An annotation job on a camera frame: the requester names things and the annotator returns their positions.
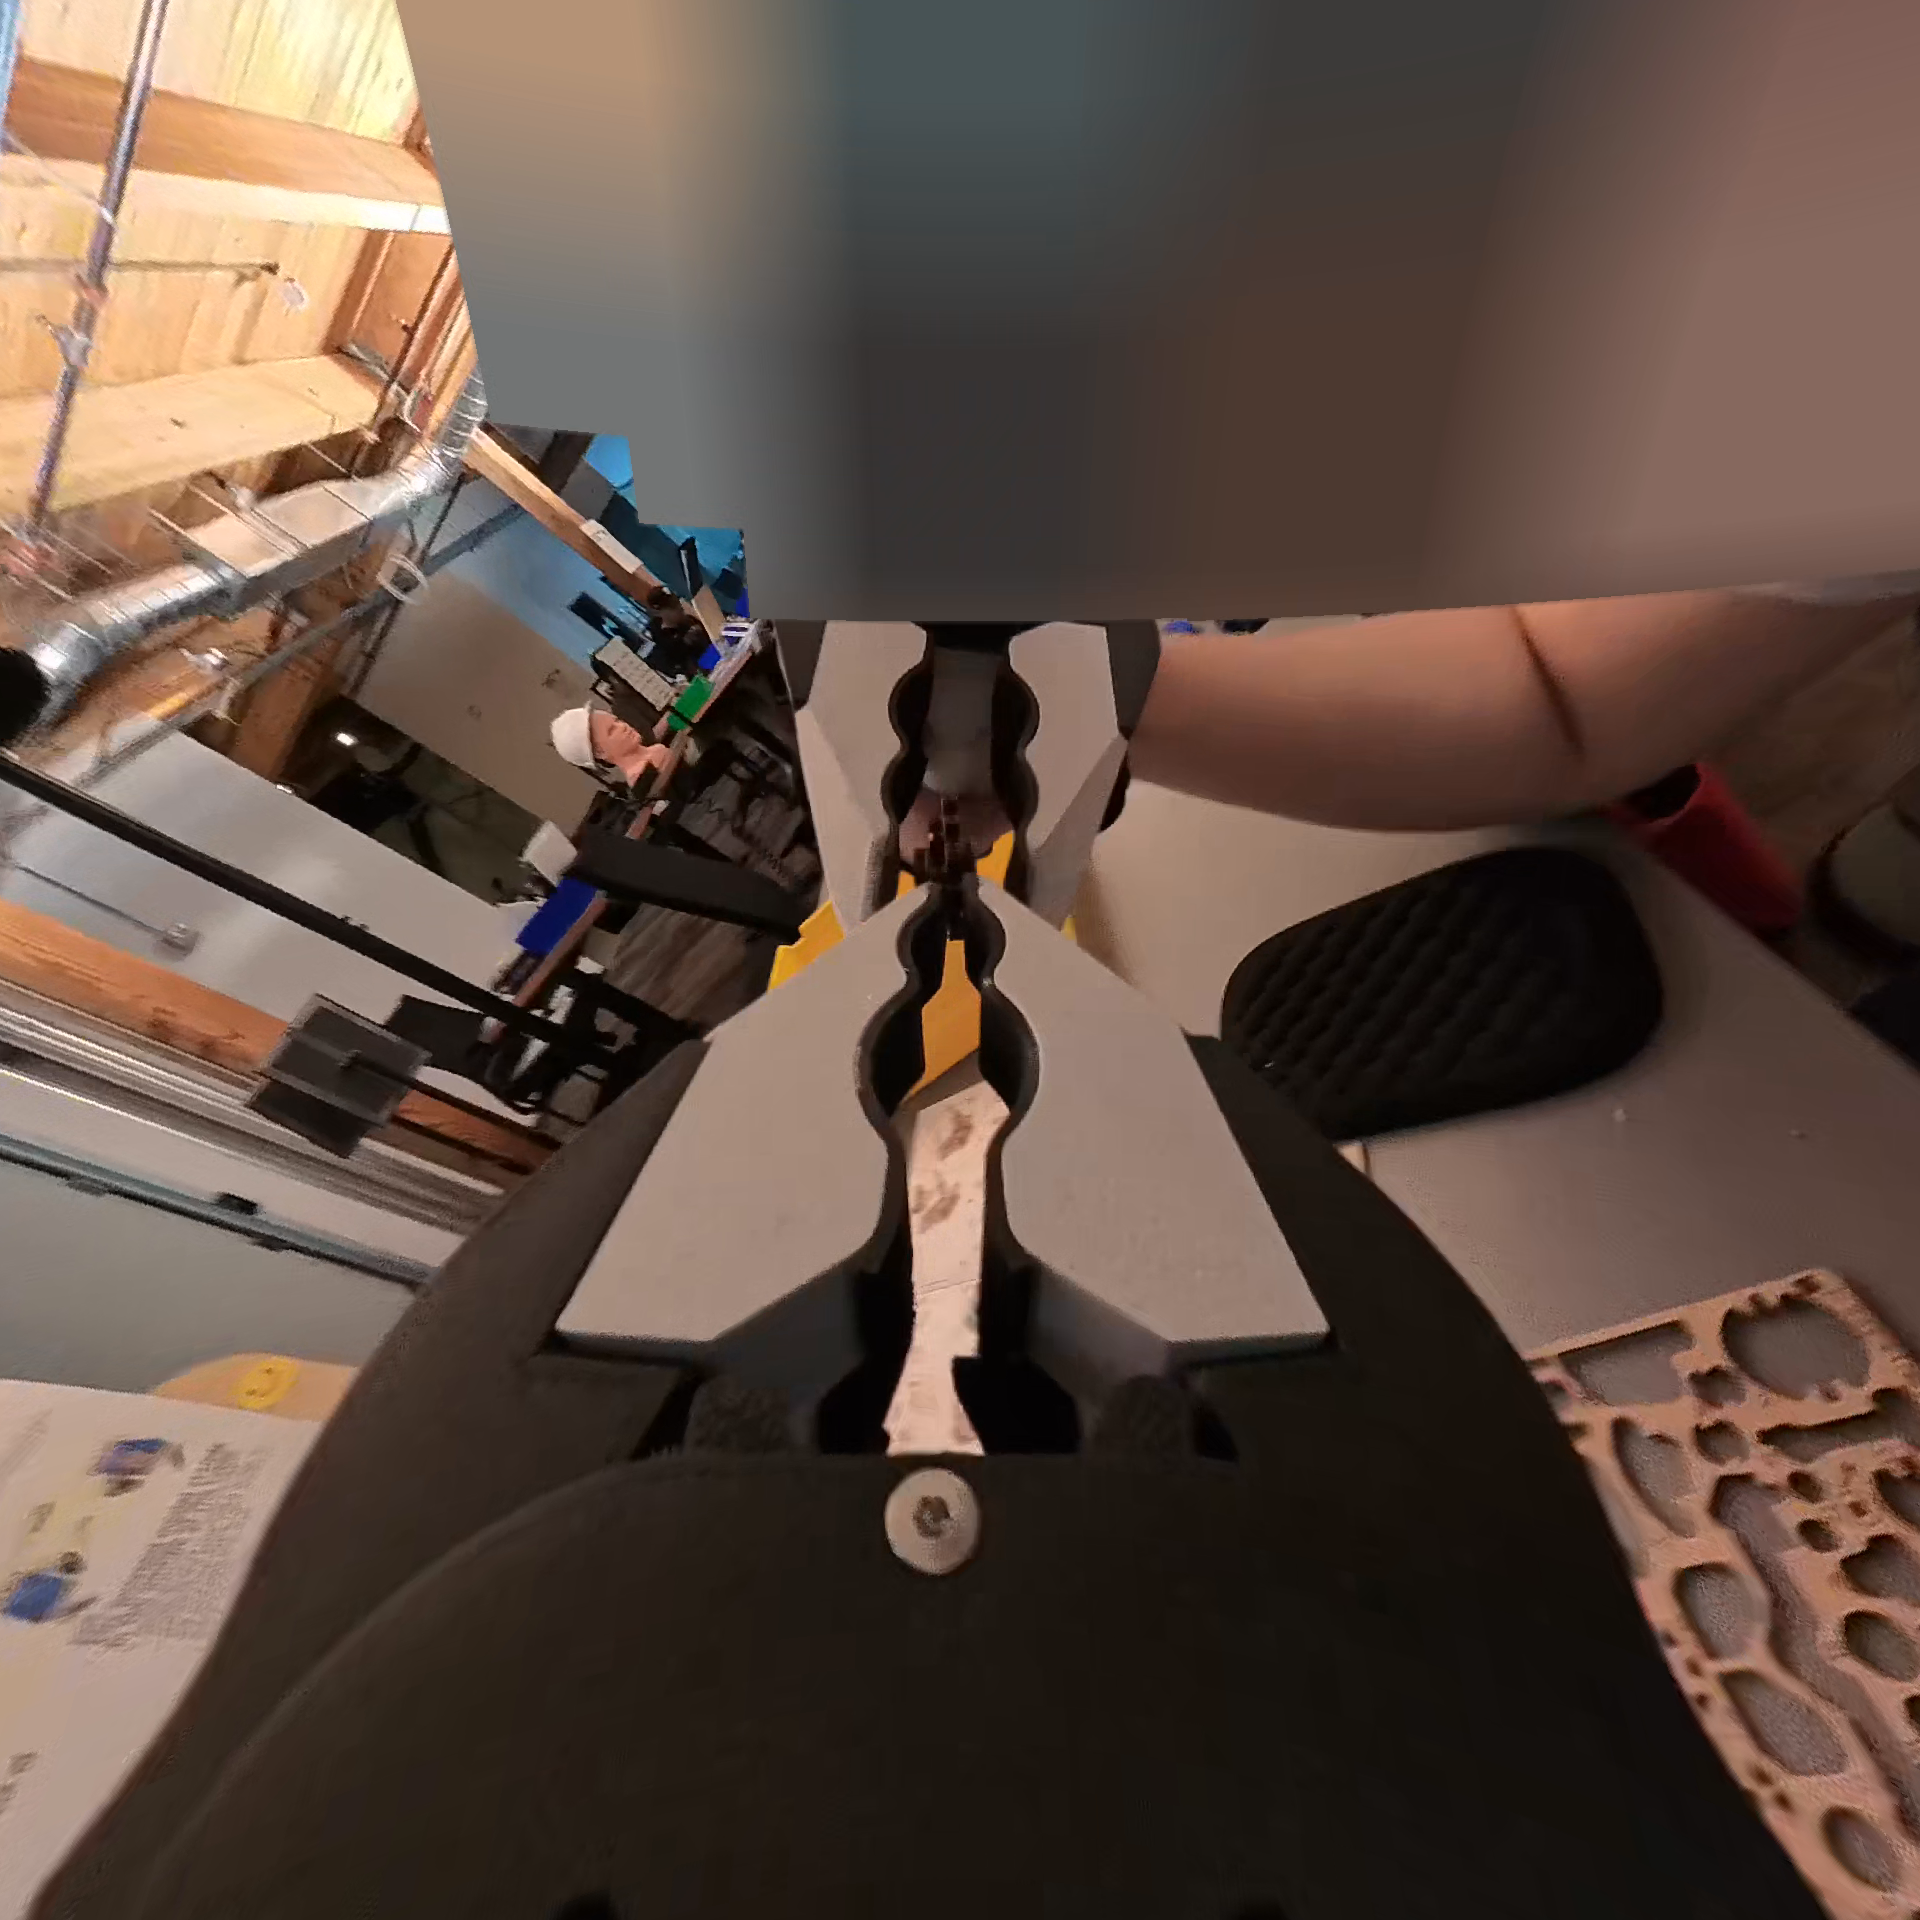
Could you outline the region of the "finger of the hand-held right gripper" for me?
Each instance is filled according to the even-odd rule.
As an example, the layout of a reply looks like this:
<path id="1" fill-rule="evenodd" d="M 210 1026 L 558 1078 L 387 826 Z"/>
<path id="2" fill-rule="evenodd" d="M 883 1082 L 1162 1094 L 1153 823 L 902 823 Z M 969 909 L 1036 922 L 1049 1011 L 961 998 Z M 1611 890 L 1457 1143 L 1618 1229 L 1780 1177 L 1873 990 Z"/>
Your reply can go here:
<path id="1" fill-rule="evenodd" d="M 1065 927 L 1098 837 L 1123 802 L 1130 631 L 1086 621 L 976 627 L 995 664 L 988 787 L 1011 824 L 1000 883 Z"/>
<path id="2" fill-rule="evenodd" d="M 895 779 L 905 754 L 896 695 L 927 648 L 914 621 L 778 621 L 823 889 L 842 927 L 857 927 L 896 897 Z"/>

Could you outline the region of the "person's right hand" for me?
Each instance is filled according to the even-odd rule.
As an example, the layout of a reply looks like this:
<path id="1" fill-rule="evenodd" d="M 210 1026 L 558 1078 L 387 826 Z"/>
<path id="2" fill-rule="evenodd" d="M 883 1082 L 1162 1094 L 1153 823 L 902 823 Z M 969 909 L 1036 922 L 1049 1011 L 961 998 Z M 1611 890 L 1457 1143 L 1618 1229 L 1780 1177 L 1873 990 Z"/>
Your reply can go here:
<path id="1" fill-rule="evenodd" d="M 942 794 L 942 793 L 931 787 L 931 785 L 922 787 L 920 794 L 912 799 L 907 813 L 903 815 L 902 824 L 898 824 L 896 843 L 898 843 L 898 857 L 902 857 L 903 870 L 910 873 L 920 881 L 924 881 L 922 880 L 922 853 L 924 853 L 924 846 L 927 846 L 927 831 L 928 831 L 928 818 L 931 818 L 931 811 L 934 811 L 934 799 L 938 794 Z M 995 797 L 961 797 L 961 802 L 963 802 L 968 831 L 969 831 L 972 850 L 975 850 L 975 866 L 976 866 L 979 858 L 986 857 L 988 853 L 993 853 L 993 848 L 1002 840 L 1002 837 L 1008 833 L 1011 824 L 1007 821 L 1007 813 L 1003 813 L 1002 803 Z"/>

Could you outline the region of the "illustrated instruction booklet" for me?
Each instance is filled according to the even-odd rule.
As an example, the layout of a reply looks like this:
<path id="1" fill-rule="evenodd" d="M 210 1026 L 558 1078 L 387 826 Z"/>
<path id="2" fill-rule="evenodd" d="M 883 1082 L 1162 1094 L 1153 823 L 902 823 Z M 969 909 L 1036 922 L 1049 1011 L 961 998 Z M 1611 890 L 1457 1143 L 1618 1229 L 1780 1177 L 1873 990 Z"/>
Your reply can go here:
<path id="1" fill-rule="evenodd" d="M 903 1143 L 914 1322 L 884 1415 L 891 1455 L 972 1455 L 980 1439 L 954 1367 L 979 1352 L 988 1155 L 1007 1105 L 972 1064 L 914 1094 Z"/>

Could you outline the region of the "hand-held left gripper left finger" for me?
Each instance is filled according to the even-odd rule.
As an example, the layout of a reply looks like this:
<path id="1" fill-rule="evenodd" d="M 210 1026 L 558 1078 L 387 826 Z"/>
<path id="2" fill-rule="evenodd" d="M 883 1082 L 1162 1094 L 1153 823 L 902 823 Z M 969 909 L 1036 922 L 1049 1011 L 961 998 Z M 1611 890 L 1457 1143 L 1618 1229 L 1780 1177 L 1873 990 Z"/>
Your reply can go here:
<path id="1" fill-rule="evenodd" d="M 902 896 L 718 1026 L 555 1335 L 585 1347 L 859 1347 L 905 1222 L 940 902 Z"/>

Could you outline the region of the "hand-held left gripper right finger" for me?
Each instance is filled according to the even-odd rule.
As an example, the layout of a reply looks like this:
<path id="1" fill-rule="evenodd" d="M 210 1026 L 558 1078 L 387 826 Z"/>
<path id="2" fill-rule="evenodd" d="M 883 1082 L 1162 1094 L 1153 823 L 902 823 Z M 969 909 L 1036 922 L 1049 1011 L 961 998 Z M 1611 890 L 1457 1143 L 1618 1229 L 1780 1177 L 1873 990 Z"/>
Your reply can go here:
<path id="1" fill-rule="evenodd" d="M 1187 1033 L 996 881 L 968 905 L 1007 1107 L 995 1253 L 1031 1358 L 1275 1358 L 1329 1339 Z"/>

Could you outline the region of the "laser-cut wooden parts sheet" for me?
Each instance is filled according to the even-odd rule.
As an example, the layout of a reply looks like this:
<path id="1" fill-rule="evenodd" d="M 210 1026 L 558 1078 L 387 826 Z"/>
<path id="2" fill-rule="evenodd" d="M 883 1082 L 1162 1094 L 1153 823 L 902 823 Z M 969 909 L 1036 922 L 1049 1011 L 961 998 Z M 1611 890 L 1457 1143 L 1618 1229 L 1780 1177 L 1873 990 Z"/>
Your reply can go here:
<path id="1" fill-rule="evenodd" d="M 1811 1269 L 1529 1368 L 1697 1721 L 1825 1913 L 1916 1917 L 1916 1358 Z"/>

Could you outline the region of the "person's right forearm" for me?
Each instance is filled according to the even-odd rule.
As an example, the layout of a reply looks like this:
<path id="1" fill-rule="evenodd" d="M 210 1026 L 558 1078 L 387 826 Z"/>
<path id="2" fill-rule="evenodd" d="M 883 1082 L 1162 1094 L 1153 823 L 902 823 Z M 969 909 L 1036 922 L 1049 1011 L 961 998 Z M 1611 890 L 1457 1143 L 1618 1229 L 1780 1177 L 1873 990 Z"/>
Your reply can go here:
<path id="1" fill-rule="evenodd" d="M 1310 824 L 1535 824 L 1710 757 L 1914 607 L 1699 589 L 1190 634 L 1162 653 L 1130 761 Z"/>

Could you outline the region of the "brown cardboard board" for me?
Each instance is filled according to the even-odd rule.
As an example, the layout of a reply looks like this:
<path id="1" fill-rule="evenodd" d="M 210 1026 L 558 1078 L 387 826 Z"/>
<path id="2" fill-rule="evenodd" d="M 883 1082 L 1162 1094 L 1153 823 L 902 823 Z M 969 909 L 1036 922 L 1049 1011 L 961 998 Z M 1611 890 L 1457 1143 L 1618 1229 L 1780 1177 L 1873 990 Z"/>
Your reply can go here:
<path id="1" fill-rule="evenodd" d="M 354 1381 L 356 1367 L 345 1362 L 242 1350 L 196 1362 L 156 1382 L 148 1392 L 166 1400 L 324 1423 L 345 1400 Z"/>

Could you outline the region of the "grey metal bracket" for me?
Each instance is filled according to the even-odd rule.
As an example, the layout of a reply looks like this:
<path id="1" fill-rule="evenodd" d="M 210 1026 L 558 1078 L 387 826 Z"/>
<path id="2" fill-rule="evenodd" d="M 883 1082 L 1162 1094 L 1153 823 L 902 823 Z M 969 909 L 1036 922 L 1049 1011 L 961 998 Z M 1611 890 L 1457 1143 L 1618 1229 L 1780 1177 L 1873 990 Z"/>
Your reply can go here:
<path id="1" fill-rule="evenodd" d="M 427 1051 L 342 1005 L 314 997 L 258 1067 L 247 1107 L 347 1161 L 400 1112 Z"/>

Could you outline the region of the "silver spiral air duct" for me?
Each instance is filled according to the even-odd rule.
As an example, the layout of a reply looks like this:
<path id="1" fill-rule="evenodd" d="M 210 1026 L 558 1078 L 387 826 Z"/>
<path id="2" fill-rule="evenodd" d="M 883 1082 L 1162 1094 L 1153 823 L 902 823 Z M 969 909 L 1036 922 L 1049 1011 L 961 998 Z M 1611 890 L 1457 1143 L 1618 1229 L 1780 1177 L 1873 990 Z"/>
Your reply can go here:
<path id="1" fill-rule="evenodd" d="M 487 418 L 487 385 L 472 370 L 440 426 L 393 469 L 319 480 L 219 511 L 176 537 L 179 563 L 94 589 L 27 634 L 39 674 L 31 715 L 59 712 L 107 664 L 151 634 L 196 616 L 238 616 L 362 560 L 427 499 L 452 488 Z"/>

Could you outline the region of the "wooden ceiling beam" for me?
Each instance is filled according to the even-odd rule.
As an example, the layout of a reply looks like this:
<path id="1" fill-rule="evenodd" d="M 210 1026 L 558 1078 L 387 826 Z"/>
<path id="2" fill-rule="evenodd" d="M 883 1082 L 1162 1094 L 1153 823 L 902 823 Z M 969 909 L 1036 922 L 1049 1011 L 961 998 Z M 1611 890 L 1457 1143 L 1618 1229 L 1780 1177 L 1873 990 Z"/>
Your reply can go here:
<path id="1" fill-rule="evenodd" d="M 201 987 L 31 906 L 3 905 L 3 978 L 39 1001 L 142 1045 L 174 1062 L 196 1062 L 232 1080 L 256 1078 L 287 1021 Z M 539 1170 L 555 1144 L 539 1134 L 443 1093 L 408 1094 L 375 1141 L 475 1178 L 515 1183 Z"/>

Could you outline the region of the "printed instruction sheet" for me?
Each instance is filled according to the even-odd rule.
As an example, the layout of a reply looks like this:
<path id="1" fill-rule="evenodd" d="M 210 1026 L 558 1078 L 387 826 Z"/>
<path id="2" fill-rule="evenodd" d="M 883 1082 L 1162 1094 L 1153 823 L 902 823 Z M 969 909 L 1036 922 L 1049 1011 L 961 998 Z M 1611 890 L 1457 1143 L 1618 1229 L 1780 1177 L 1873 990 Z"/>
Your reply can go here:
<path id="1" fill-rule="evenodd" d="M 3 1914 L 25 1914 L 201 1669 L 320 1423 L 3 1384 Z"/>

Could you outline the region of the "yellow plastic bin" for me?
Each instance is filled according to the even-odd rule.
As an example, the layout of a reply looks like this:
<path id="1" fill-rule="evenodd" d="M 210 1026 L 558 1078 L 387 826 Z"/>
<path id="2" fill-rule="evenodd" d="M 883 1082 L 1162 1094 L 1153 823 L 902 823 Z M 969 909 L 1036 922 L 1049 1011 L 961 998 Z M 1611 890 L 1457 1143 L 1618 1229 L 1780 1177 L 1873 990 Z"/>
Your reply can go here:
<path id="1" fill-rule="evenodd" d="M 783 987 L 818 961 L 842 939 L 844 925 L 833 899 L 823 896 L 806 917 L 799 936 L 775 951 L 768 990 Z M 922 1007 L 924 1072 L 920 1082 L 912 1085 L 912 1094 L 927 1093 L 938 1078 L 976 1055 L 979 1017 L 980 998 L 968 970 L 964 951 L 961 941 L 948 941 L 942 987 Z"/>

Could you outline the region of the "red container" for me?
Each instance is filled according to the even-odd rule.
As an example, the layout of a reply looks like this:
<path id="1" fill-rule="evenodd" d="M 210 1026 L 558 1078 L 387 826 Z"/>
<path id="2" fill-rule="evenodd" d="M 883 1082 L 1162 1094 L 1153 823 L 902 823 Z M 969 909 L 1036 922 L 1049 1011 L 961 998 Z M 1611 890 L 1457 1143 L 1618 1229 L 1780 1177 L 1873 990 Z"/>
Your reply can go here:
<path id="1" fill-rule="evenodd" d="M 1804 917 L 1804 883 L 1729 782 L 1689 761 L 1604 809 L 1611 824 L 1744 929 L 1778 941 Z"/>

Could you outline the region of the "black textured wrist pad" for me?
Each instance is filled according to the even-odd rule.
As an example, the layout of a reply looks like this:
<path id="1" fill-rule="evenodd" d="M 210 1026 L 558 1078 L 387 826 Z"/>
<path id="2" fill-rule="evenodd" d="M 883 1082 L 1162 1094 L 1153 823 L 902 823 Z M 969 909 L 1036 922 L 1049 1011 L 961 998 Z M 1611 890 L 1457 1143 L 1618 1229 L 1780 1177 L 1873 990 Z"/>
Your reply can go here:
<path id="1" fill-rule="evenodd" d="M 1231 975 L 1218 1035 L 1346 1144 L 1584 1089 L 1662 1021 L 1618 875 L 1570 848 L 1503 848 L 1272 934 Z"/>

